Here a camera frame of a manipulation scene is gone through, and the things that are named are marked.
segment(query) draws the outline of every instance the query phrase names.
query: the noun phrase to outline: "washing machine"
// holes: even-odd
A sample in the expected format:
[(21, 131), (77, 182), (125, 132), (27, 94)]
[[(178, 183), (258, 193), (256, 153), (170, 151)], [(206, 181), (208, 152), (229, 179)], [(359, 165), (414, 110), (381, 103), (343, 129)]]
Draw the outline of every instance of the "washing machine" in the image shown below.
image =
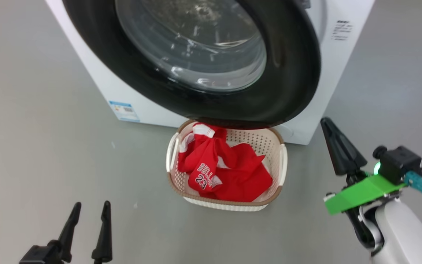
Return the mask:
[(308, 144), (374, 0), (46, 0), (119, 120)]

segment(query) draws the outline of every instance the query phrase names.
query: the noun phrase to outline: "basket handle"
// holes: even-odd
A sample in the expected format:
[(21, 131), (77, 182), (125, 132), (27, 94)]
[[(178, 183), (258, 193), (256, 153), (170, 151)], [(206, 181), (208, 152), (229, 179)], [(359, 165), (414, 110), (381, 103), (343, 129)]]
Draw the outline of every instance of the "basket handle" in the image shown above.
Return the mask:
[(286, 145), (280, 146), (280, 186), (283, 186), (286, 180), (286, 171), (288, 170), (288, 149)]
[(177, 154), (177, 147), (179, 145), (179, 134), (178, 132), (175, 133), (172, 138), (170, 139), (169, 146), (167, 147), (167, 153), (166, 153), (166, 171), (169, 173), (171, 167), (174, 165), (172, 164), (173, 161), (175, 161), (175, 156)]

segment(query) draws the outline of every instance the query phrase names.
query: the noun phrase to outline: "red clothing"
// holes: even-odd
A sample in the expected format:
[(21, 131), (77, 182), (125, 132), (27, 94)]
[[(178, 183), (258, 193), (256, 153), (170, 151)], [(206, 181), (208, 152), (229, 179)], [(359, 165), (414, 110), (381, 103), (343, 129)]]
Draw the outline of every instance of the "red clothing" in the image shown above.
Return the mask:
[(246, 143), (230, 147), (226, 136), (224, 128), (195, 124), (180, 145), (178, 170), (189, 174), (189, 186), (202, 197), (253, 202), (273, 183), (264, 155)]

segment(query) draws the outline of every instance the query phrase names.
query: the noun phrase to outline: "green mount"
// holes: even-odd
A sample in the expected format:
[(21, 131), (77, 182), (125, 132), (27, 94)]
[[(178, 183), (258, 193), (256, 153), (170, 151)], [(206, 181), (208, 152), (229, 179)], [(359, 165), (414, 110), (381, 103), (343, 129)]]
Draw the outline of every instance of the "green mount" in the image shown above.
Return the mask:
[(383, 197), (384, 194), (398, 191), (406, 184), (394, 185), (381, 175), (369, 175), (361, 182), (345, 188), (325, 201), (331, 215), (365, 204)]

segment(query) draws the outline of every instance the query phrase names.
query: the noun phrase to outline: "floor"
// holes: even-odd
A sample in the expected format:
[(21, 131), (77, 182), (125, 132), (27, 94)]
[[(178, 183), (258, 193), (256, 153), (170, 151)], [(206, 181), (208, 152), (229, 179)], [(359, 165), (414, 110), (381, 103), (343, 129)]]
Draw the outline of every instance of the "floor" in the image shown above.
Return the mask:
[[(370, 161), (380, 144), (422, 156), (422, 1), (378, 0), (326, 115)], [(56, 239), (82, 202), (73, 263), (92, 263), (104, 200), (113, 263), (365, 264), (321, 130), (288, 145), (283, 192), (261, 212), (189, 204), (169, 187), (172, 128), (117, 121), (45, 2), (0, 1), (0, 263)], [(422, 220), (422, 197), (402, 199)]]

